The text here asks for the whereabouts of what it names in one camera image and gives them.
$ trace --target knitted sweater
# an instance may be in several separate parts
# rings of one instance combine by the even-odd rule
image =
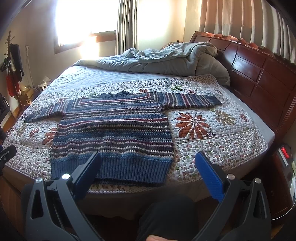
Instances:
[[[159,185],[174,155],[163,112],[215,105],[221,105],[215,96],[123,91],[57,103],[28,115],[25,122],[62,117],[50,152],[52,179],[72,173],[98,151],[99,182]]]

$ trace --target quilted bed pad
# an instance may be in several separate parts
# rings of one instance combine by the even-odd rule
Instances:
[[[15,145],[17,155],[7,165],[32,178],[51,179],[50,148],[59,119],[25,123],[27,115],[49,105],[121,91],[139,93],[160,91],[216,96],[222,106],[211,109],[166,111],[174,143],[174,162],[167,174],[166,185],[195,182],[201,179],[195,167],[195,154],[203,151],[212,163],[225,171],[261,155],[268,148],[259,129],[249,116],[223,89],[214,76],[137,80],[102,84],[64,91],[43,92],[29,106],[9,132],[3,147]],[[95,193],[135,193],[157,187],[93,184]]]

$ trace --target coat rack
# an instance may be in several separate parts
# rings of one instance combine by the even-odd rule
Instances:
[[[16,98],[17,98],[17,101],[18,101],[18,104],[19,104],[19,107],[20,107],[19,112],[17,113],[17,116],[16,116],[16,118],[18,118],[19,117],[19,114],[24,111],[24,107],[22,106],[22,103],[20,102],[19,94],[17,93],[17,88],[16,88],[15,82],[14,82],[15,75],[13,74],[13,70],[12,70],[12,67],[11,67],[10,44],[11,44],[11,41],[14,38],[15,38],[14,36],[11,38],[11,31],[9,31],[8,38],[6,39],[7,40],[7,42],[6,42],[6,44],[7,44],[7,53],[5,53],[4,55],[7,56],[7,60],[8,60],[8,65],[7,65],[8,66],[8,74],[10,74],[10,76],[11,76],[12,85],[13,85],[14,90],[16,92]]]

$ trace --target window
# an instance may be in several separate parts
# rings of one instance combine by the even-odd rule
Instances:
[[[55,53],[81,46],[89,37],[115,40],[119,0],[58,0]]]

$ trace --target red light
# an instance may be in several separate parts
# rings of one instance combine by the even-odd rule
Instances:
[[[287,150],[285,149],[285,147],[281,148],[281,151],[283,152],[285,158],[290,158],[289,154],[287,153]]]

